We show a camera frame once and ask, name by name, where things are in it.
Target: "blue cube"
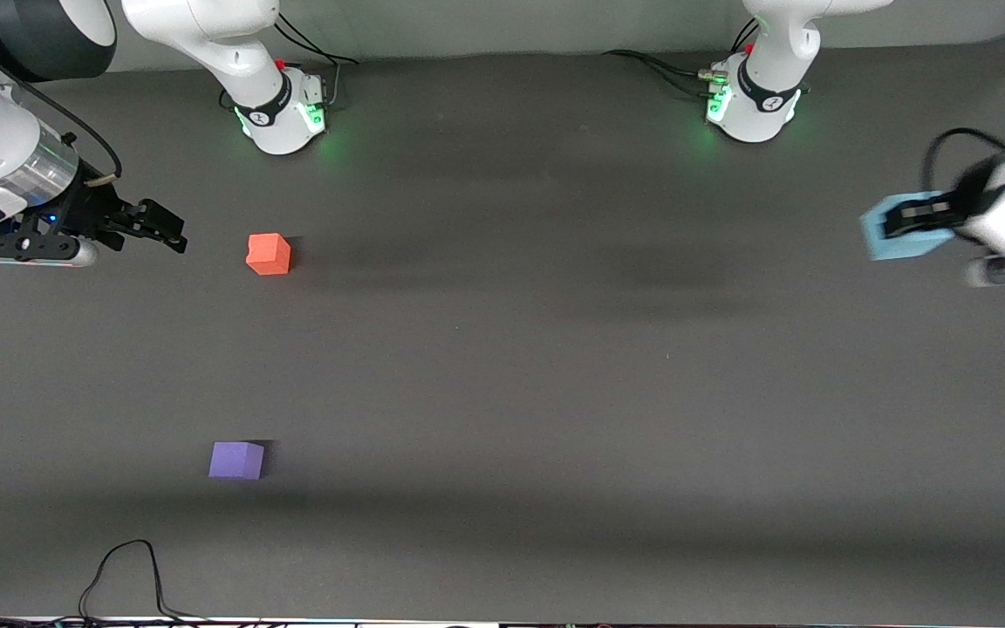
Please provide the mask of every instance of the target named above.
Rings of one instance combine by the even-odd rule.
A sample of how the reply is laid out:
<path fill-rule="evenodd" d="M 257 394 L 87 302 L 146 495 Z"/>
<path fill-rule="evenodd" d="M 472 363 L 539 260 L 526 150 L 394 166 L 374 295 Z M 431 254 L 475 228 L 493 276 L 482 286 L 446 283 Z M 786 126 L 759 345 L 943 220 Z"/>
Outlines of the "blue cube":
<path fill-rule="evenodd" d="M 880 259 L 901 259 L 903 257 L 919 257 L 953 239 L 952 229 L 934 229 L 933 231 L 915 231 L 913 234 L 898 235 L 896 238 L 886 238 L 882 235 L 882 224 L 886 221 L 886 212 L 893 209 L 897 203 L 909 200 L 924 200 L 941 192 L 919 192 L 913 195 L 893 195 L 881 199 L 876 206 L 870 208 L 860 218 L 863 228 L 863 239 L 866 250 L 873 261 Z"/>
<path fill-rule="evenodd" d="M 208 477 L 258 479 L 262 476 L 262 445 L 254 442 L 216 442 Z"/>

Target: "green led light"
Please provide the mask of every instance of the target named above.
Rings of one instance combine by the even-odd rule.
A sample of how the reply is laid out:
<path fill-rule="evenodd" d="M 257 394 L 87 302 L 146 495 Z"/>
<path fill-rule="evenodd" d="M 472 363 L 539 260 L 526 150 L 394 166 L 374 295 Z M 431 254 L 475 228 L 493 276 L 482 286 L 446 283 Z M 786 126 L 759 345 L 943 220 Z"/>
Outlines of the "green led light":
<path fill-rule="evenodd" d="M 232 108 L 232 111 L 235 112 L 235 118 L 238 118 L 239 124 L 242 125 L 242 134 L 250 138 L 250 129 L 247 129 L 247 121 L 242 118 L 239 108 Z"/>
<path fill-rule="evenodd" d="M 308 130 L 316 133 L 324 132 L 324 108 L 320 104 L 296 103 L 296 109 L 301 113 L 305 125 Z"/>
<path fill-rule="evenodd" d="M 709 108 L 709 120 L 714 123 L 721 123 L 724 120 L 725 113 L 727 113 L 727 104 L 731 102 L 730 84 L 725 84 L 711 99 L 713 99 L 713 103 Z"/>
<path fill-rule="evenodd" d="M 785 115 L 785 121 L 787 123 L 793 120 L 793 112 L 797 111 L 797 100 L 801 99 L 801 89 L 797 89 L 797 92 L 793 95 L 793 103 L 790 104 L 790 113 Z"/>

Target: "foam block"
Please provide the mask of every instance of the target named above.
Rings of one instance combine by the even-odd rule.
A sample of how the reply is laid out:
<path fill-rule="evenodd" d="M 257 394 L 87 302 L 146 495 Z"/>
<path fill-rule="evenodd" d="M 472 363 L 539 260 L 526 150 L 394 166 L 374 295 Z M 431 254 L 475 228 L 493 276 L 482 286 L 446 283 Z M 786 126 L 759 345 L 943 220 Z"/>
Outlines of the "foam block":
<path fill-rule="evenodd" d="M 262 476 L 262 445 L 254 442 L 216 442 L 208 477 L 258 479 Z"/>
<path fill-rule="evenodd" d="M 914 195 L 893 195 L 881 199 L 876 206 L 870 208 L 858 221 L 866 240 L 866 250 L 873 261 L 880 259 L 901 259 L 903 257 L 919 257 L 941 246 L 956 237 L 952 229 L 937 229 L 934 231 L 915 231 L 913 234 L 898 235 L 896 238 L 885 238 L 882 235 L 882 224 L 886 221 L 886 212 L 893 209 L 897 203 L 914 199 L 927 199 L 940 195 L 941 192 L 918 192 Z"/>
<path fill-rule="evenodd" d="M 289 271 L 289 242 L 281 234 L 253 234 L 247 239 L 247 266 L 258 274 Z"/>

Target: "gray table surface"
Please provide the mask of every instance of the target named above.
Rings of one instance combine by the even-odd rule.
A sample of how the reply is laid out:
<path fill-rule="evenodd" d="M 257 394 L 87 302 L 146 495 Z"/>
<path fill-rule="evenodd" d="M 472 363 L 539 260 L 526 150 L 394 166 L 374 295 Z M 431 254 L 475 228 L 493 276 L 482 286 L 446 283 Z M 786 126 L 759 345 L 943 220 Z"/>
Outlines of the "gray table surface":
<path fill-rule="evenodd" d="M 1005 625 L 1005 289 L 856 222 L 1005 136 L 1005 40 L 825 51 L 764 146 L 630 59 L 344 78 L 284 158 L 204 71 L 50 87 L 190 245 L 0 267 L 0 613 L 145 537 L 211 615 Z M 92 611 L 151 608 L 117 559 Z"/>

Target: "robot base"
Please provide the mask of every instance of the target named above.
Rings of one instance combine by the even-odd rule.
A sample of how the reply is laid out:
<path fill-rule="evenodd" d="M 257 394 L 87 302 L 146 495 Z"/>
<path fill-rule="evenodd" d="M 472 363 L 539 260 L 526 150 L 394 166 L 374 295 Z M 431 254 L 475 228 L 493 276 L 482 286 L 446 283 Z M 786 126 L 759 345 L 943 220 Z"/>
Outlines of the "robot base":
<path fill-rule="evenodd" d="M 235 115 L 242 124 L 242 132 L 264 154 L 284 156 L 305 148 L 310 140 L 324 133 L 327 128 L 324 108 L 324 87 L 320 76 L 305 74 L 296 68 L 285 68 L 282 74 L 289 78 L 289 102 L 267 127 L 258 127 L 243 118 L 238 110 Z"/>
<path fill-rule="evenodd" d="M 782 127 L 793 120 L 794 107 L 801 98 L 801 90 L 798 89 L 797 94 L 790 98 L 789 102 L 782 103 L 778 111 L 770 113 L 758 111 L 754 98 L 747 95 L 739 81 L 735 79 L 735 76 L 738 76 L 739 66 L 742 66 L 746 59 L 746 53 L 738 52 L 711 65 L 714 70 L 727 71 L 727 75 L 731 78 L 709 100 L 709 113 L 705 116 L 705 120 L 741 142 L 765 142 L 777 136 Z"/>
<path fill-rule="evenodd" d="M 974 259 L 969 263 L 965 275 L 972 287 L 1005 286 L 1005 257 L 991 254 Z"/>

